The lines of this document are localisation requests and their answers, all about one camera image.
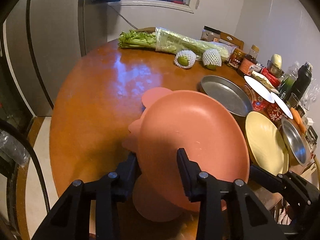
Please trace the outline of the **stainless steel bowl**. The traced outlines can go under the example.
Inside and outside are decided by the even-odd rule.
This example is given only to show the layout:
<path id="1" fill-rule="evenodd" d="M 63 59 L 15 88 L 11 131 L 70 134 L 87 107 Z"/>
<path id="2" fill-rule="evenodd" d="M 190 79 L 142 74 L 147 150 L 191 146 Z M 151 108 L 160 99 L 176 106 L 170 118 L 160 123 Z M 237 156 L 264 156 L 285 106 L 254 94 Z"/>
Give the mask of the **stainless steel bowl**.
<path id="1" fill-rule="evenodd" d="M 298 125 L 291 119 L 282 118 L 280 132 L 289 153 L 289 165 L 305 167 L 311 159 L 311 153 Z"/>

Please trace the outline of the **cream shell-shaped plate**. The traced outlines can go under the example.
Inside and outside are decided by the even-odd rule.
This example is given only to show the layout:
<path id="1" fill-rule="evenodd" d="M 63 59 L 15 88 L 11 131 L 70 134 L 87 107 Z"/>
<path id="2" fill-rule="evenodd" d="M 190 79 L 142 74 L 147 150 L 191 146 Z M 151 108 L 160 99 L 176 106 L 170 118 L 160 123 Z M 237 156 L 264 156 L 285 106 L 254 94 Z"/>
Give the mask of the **cream shell-shaped plate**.
<path id="1" fill-rule="evenodd" d="M 252 162 L 273 175 L 289 169 L 289 153 L 281 133 L 266 116 L 251 111 L 246 116 L 245 134 Z"/>

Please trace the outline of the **pink plastic plate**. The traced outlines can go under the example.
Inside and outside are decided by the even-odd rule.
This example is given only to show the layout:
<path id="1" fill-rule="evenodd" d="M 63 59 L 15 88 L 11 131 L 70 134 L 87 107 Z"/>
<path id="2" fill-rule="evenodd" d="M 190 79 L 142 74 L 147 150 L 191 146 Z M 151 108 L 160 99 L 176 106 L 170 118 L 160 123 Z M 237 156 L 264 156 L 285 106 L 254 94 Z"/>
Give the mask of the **pink plastic plate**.
<path id="1" fill-rule="evenodd" d="M 163 87 L 142 96 L 144 112 L 128 127 L 124 148 L 135 152 L 142 175 L 133 203 L 146 219 L 166 222 L 183 211 L 199 211 L 185 196 L 177 166 L 177 150 L 219 180 L 249 178 L 249 154 L 242 131 L 218 101 L 192 90 Z"/>

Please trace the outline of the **round metal tray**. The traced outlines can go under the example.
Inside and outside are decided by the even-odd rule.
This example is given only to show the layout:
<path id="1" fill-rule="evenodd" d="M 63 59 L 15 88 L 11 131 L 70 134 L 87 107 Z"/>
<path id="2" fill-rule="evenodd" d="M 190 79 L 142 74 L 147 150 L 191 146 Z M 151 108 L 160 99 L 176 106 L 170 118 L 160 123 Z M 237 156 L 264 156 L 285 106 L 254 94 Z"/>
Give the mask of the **round metal tray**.
<path id="1" fill-rule="evenodd" d="M 253 111 L 252 103 L 247 94 L 236 84 L 216 75 L 204 76 L 200 86 L 205 94 L 221 103 L 235 116 L 245 118 Z"/>

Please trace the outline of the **orange carrot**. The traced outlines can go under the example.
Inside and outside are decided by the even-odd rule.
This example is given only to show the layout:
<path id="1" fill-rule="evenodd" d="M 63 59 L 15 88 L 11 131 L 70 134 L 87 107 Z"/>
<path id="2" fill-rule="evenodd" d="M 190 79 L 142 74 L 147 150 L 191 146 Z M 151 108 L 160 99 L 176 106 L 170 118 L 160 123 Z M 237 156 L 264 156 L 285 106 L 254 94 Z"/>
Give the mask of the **orange carrot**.
<path id="1" fill-rule="evenodd" d="M 297 123 L 297 125 L 299 126 L 301 132 L 303 134 L 306 133 L 307 129 L 306 126 L 304 125 L 300 114 L 298 113 L 298 111 L 296 109 L 294 109 L 293 107 L 290 108 L 290 112 L 292 113 L 293 119 L 295 120 L 295 122 Z"/>

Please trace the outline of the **small drinking glass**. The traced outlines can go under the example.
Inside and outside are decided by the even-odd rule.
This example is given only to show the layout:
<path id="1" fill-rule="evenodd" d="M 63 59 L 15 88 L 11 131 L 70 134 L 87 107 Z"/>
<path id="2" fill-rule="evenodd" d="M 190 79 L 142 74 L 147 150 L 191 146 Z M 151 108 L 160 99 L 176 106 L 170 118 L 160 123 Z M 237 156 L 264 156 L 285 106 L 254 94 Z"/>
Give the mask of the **small drinking glass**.
<path id="1" fill-rule="evenodd" d="M 287 100 L 287 106 L 289 108 L 296 108 L 299 105 L 299 99 L 295 93 L 291 93 L 289 99 Z"/>

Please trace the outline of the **red instant noodle cup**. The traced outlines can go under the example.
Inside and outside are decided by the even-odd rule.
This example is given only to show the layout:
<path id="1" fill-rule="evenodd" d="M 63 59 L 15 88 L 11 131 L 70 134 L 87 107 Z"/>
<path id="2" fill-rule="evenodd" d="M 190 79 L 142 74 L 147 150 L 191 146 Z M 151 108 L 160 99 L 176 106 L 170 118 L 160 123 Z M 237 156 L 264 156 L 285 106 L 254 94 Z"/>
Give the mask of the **red instant noodle cup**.
<path id="1" fill-rule="evenodd" d="M 246 83 L 243 90 L 249 97 L 254 111 L 262 111 L 269 104 L 275 103 L 271 92 L 262 83 L 247 75 L 244 76 L 244 80 Z"/>

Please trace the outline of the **green liquid plastic bottle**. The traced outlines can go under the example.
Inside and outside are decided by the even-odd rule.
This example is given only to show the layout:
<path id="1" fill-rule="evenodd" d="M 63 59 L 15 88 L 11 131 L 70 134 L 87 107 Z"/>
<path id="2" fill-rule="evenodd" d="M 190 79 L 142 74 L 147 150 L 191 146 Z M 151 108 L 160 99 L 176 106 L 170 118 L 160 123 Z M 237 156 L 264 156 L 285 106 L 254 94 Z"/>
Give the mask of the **green liquid plastic bottle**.
<path id="1" fill-rule="evenodd" d="M 289 94 L 289 91 L 291 90 L 293 83 L 298 78 L 298 70 L 299 62 L 296 61 L 293 63 L 292 66 L 288 68 L 287 72 L 284 75 L 284 79 L 281 81 L 278 87 L 279 97 L 283 101 L 286 101 L 286 96 Z"/>

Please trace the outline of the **red box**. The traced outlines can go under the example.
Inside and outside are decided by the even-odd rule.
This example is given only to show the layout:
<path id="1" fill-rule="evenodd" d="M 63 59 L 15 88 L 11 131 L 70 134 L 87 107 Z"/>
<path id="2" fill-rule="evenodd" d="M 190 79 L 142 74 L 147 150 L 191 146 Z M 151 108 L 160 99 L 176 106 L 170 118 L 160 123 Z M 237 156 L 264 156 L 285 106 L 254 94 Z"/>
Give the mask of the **red box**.
<path id="1" fill-rule="evenodd" d="M 278 86 L 280 85 L 280 80 L 273 74 L 271 74 L 266 67 L 264 67 L 260 73 L 270 81 L 274 88 L 278 88 Z"/>

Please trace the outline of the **white dish of food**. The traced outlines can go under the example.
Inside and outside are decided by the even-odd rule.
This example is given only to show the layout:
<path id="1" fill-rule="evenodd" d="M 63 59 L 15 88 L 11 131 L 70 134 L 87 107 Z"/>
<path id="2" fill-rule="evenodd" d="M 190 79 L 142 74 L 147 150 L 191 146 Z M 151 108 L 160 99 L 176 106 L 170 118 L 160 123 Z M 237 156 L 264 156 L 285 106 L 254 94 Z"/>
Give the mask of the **white dish of food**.
<path id="1" fill-rule="evenodd" d="M 274 94 L 279 94 L 279 92 L 276 90 L 276 88 L 270 83 L 270 81 L 267 79 L 266 76 L 253 71 L 251 73 L 251 77 L 255 80 L 257 80 L 259 83 L 261 83 L 263 86 L 265 86 L 270 92 L 273 92 Z"/>

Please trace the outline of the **black thermos flask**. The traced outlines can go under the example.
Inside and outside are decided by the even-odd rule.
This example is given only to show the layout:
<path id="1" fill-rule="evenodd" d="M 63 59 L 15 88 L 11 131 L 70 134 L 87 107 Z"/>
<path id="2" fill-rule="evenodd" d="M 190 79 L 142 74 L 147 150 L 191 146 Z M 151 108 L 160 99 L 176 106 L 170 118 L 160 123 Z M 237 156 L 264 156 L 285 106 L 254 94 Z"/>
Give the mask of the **black thermos flask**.
<path id="1" fill-rule="evenodd" d="M 313 66 L 306 62 L 298 70 L 298 78 L 293 83 L 291 93 L 300 100 L 311 83 Z"/>

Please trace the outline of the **net-wrapped green fruit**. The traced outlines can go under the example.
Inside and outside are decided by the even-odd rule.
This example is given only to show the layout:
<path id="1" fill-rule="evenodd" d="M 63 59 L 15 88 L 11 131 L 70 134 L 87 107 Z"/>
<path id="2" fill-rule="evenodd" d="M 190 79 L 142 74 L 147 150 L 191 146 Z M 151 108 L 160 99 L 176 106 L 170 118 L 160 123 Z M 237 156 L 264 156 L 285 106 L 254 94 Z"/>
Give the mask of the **net-wrapped green fruit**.
<path id="1" fill-rule="evenodd" d="M 210 70 L 215 70 L 222 65 L 221 56 L 216 49 L 207 49 L 202 55 L 202 62 Z"/>
<path id="2" fill-rule="evenodd" d="M 174 64 L 183 69 L 190 69 L 196 61 L 196 54 L 191 50 L 182 50 L 176 54 Z"/>

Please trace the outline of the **chili sauce glass jar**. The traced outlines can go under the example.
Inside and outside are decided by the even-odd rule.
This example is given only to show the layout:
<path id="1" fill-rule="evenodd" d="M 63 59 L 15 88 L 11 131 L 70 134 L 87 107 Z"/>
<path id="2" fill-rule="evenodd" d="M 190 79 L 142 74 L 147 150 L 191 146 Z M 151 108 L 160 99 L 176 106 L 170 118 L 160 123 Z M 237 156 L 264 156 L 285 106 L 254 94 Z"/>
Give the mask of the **chili sauce glass jar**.
<path id="1" fill-rule="evenodd" d="M 238 69 L 245 58 L 246 53 L 239 48 L 235 48 L 229 57 L 227 64 L 230 67 Z"/>

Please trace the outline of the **bagged celery bunch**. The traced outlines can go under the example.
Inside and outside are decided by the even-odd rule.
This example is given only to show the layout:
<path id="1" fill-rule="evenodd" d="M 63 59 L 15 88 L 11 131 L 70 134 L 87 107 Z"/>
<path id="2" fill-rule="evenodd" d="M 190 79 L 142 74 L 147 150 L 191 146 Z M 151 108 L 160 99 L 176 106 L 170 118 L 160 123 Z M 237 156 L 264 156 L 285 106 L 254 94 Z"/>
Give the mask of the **bagged celery bunch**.
<path id="1" fill-rule="evenodd" d="M 229 59 L 234 48 L 221 43 L 196 40 L 173 31 L 158 28 L 154 33 L 136 32 L 130 30 L 122 32 L 118 38 L 118 46 L 121 48 L 147 48 L 164 53 L 177 54 L 182 50 L 191 50 L 196 54 L 197 61 L 202 59 L 207 49 L 216 49 L 222 61 Z"/>

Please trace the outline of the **wooden chair with cutout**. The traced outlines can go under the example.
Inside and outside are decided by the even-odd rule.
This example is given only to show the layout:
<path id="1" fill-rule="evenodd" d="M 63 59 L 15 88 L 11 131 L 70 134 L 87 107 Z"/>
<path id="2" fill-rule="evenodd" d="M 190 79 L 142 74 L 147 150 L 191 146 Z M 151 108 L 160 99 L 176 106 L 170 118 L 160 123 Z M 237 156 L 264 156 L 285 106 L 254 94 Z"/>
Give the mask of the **wooden chair with cutout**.
<path id="1" fill-rule="evenodd" d="M 234 46 L 238 47 L 241 50 L 243 50 L 244 48 L 244 42 L 242 40 L 239 40 L 238 38 L 228 33 L 221 32 L 220 39 L 223 41 L 229 42 L 230 44 L 233 44 Z"/>

